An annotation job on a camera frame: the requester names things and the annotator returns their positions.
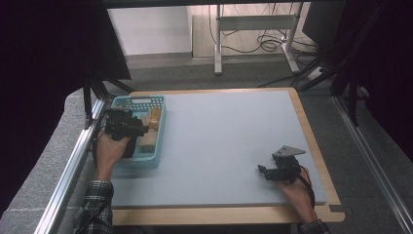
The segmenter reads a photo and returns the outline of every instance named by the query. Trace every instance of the blue plastic basket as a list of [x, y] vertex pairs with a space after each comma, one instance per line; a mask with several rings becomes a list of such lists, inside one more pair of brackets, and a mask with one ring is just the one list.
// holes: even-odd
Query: blue plastic basket
[[167, 109], [164, 97], [115, 97], [112, 102], [112, 108], [131, 110], [133, 117], [140, 119], [141, 114], [148, 114], [151, 108], [161, 108], [161, 119], [158, 129], [155, 151], [152, 153], [141, 152], [139, 147], [140, 137], [136, 140], [136, 148], [131, 158], [122, 158], [116, 165], [115, 170], [133, 170], [133, 169], [155, 169], [159, 166], [164, 135]]

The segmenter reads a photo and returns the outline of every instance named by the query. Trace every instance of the wooden frame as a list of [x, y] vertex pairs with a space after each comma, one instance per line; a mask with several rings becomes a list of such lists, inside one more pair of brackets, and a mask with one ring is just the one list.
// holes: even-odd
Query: wooden frame
[[[341, 206], [328, 169], [324, 164], [319, 146], [304, 112], [297, 92], [292, 88], [229, 89], [133, 92], [131, 96], [177, 95], [199, 93], [276, 92], [288, 91], [313, 155], [324, 186], [327, 202], [315, 207], [319, 218], [325, 222], [343, 221], [344, 212], [333, 212], [330, 206]], [[297, 213], [289, 206], [228, 207], [228, 208], [154, 208], [114, 209], [113, 225], [196, 225], [196, 224], [259, 224], [300, 222]]]

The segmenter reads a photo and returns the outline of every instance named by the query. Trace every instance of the plaid sleeve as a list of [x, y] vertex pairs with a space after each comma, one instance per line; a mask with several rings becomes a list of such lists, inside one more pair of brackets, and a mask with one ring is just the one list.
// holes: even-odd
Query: plaid sleeve
[[103, 211], [82, 233], [112, 233], [112, 197], [113, 185], [110, 181], [91, 181], [88, 184], [82, 207], [73, 221], [74, 233], [102, 206], [105, 206]]
[[330, 234], [328, 226], [320, 219], [300, 226], [302, 234]]

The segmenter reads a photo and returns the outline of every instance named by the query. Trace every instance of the hand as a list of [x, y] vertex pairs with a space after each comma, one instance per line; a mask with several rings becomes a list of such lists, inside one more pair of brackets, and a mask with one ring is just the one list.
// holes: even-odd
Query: hand
[[[307, 181], [310, 181], [307, 169], [301, 169], [301, 176]], [[300, 215], [303, 223], [310, 223], [318, 219], [316, 212], [311, 206], [311, 198], [307, 187], [300, 179], [295, 179], [291, 184], [281, 181], [276, 181], [275, 184], [282, 190], [282, 194], [288, 200], [289, 204], [291, 204], [298, 215]]]
[[96, 180], [110, 180], [113, 166], [121, 159], [130, 139], [130, 137], [124, 137], [119, 141], [115, 141], [105, 132], [99, 133], [96, 149]]

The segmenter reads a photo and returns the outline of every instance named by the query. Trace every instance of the white wall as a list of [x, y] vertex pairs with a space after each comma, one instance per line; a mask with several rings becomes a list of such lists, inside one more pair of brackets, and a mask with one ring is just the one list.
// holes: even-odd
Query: white wall
[[108, 10], [125, 56], [191, 52], [187, 7]]

